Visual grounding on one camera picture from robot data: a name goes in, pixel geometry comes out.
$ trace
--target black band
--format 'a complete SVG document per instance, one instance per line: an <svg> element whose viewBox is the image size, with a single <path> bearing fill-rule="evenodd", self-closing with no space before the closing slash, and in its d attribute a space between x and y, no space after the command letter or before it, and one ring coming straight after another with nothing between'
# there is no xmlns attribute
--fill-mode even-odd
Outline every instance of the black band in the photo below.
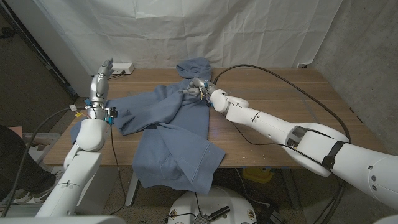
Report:
<svg viewBox="0 0 398 224"><path fill-rule="evenodd" d="M329 170L333 168L333 165L335 165L336 162L335 157L344 144L346 143L342 141L337 141L336 144L331 148L329 154L323 158L322 165L325 168Z"/></svg>

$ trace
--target cable connector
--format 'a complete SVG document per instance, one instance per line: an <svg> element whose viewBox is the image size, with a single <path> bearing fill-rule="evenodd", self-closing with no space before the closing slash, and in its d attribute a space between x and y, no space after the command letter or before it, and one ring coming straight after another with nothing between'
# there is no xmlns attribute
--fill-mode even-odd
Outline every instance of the cable connector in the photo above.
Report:
<svg viewBox="0 0 398 224"><path fill-rule="evenodd" d="M113 118L112 118L112 117L109 117L109 118L108 118L108 124L109 124L109 125L112 125L112 124L113 124Z"/></svg>
<svg viewBox="0 0 398 224"><path fill-rule="evenodd" d="M72 110L72 111L76 111L76 110L77 110L76 105L69 105L69 108L70 108L70 110Z"/></svg>

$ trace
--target gray wall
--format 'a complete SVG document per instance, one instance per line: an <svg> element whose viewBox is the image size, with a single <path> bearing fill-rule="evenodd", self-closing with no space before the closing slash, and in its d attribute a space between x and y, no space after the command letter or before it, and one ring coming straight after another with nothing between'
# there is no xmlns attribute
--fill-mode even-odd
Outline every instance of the gray wall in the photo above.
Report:
<svg viewBox="0 0 398 224"><path fill-rule="evenodd" d="M32 0L7 0L8 5L80 96L90 95L91 77Z"/></svg>
<svg viewBox="0 0 398 224"><path fill-rule="evenodd" d="M398 154L397 0L344 0L310 67Z"/></svg>
<svg viewBox="0 0 398 224"><path fill-rule="evenodd" d="M2 15L0 27L11 27ZM19 35L0 39L0 71L1 125L33 132L45 118L73 103ZM61 116L44 124L40 133L49 131Z"/></svg>

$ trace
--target yellow object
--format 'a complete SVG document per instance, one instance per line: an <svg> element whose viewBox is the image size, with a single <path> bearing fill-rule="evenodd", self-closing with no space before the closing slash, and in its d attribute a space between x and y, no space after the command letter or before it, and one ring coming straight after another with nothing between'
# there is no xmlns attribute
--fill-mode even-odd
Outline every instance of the yellow object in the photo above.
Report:
<svg viewBox="0 0 398 224"><path fill-rule="evenodd" d="M268 183L274 175L270 169L266 168L244 168L243 178L257 183Z"/></svg>

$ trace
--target shoe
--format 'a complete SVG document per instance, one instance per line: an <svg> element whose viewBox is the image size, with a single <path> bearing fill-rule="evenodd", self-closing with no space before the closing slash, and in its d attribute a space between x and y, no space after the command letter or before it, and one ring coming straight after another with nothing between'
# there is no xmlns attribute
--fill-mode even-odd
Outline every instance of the shoe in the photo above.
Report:
<svg viewBox="0 0 398 224"><path fill-rule="evenodd" d="M32 193L22 189L16 190L14 194L14 202L17 203L18 205L26 204L32 198L33 198Z"/></svg>
<svg viewBox="0 0 398 224"><path fill-rule="evenodd" d="M8 194L5 199L3 199L0 202L0 205L6 205L8 202L8 199L10 198L11 194ZM14 194L14 203L17 203L18 205L24 205L28 201L30 201L33 198L32 194L26 190L16 190Z"/></svg>
<svg viewBox="0 0 398 224"><path fill-rule="evenodd" d="M54 187L58 184L58 182L60 181L62 175L64 172L62 171L57 171L56 173L54 173L55 175L55 182L53 184L53 186L51 186L51 188L37 193L37 194L33 194L33 200L35 201L35 203L44 203L45 200L49 197L51 191L54 189Z"/></svg>

